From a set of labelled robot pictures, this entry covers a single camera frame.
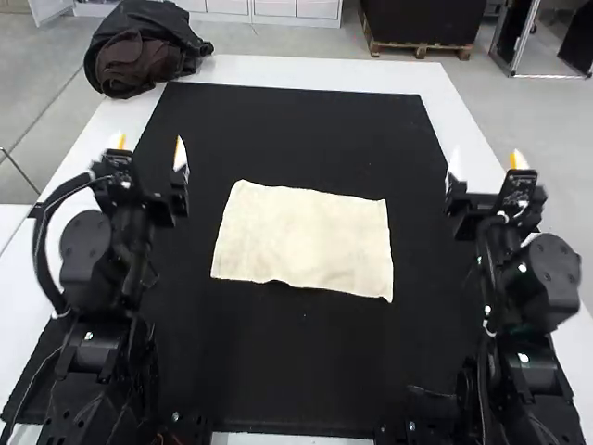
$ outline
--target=towel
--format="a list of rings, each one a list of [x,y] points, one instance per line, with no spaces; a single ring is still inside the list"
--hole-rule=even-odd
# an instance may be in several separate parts
[[[238,181],[224,209],[210,274],[391,302],[385,200]]]

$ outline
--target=concrete floor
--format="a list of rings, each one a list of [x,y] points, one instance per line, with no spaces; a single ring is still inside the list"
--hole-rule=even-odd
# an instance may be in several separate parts
[[[81,72],[98,22],[65,17],[37,30],[31,16],[0,15],[0,146],[12,153],[38,189],[49,181],[101,100]],[[339,30],[192,25],[218,54],[370,58],[356,5],[349,0]],[[581,294],[593,309],[593,209],[588,206],[593,194],[588,170],[593,167],[593,81],[508,79],[487,55],[492,32],[492,26],[481,29],[470,62],[445,53],[429,53],[427,60],[443,64],[503,165],[509,165],[510,153],[519,148],[540,171],[550,194],[543,228],[553,228],[583,255]],[[389,59],[413,58],[410,52],[396,52],[376,63]],[[557,67],[554,58],[549,67],[537,63],[539,70]],[[36,197],[14,167],[0,163],[1,203],[32,203]]]

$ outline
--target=black mat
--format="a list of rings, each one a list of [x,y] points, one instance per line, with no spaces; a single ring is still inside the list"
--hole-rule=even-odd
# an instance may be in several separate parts
[[[473,248],[453,241],[442,214],[447,164],[418,96],[170,83],[137,149],[150,187],[165,179],[177,134],[191,218],[158,234],[161,281],[143,307],[158,323],[163,415],[198,409],[218,428],[364,436],[401,413],[407,384],[453,390],[480,303],[461,293]],[[393,303],[211,279],[240,179],[386,198]],[[43,394],[35,405],[43,411]]]

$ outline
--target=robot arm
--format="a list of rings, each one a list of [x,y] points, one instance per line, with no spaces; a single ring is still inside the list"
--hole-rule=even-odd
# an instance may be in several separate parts
[[[475,242],[486,314],[458,380],[458,427],[484,445],[585,443],[549,335],[578,312],[580,257],[555,235],[530,236],[547,198],[536,181],[535,171],[511,170],[490,196],[448,178],[446,214],[457,239]]]

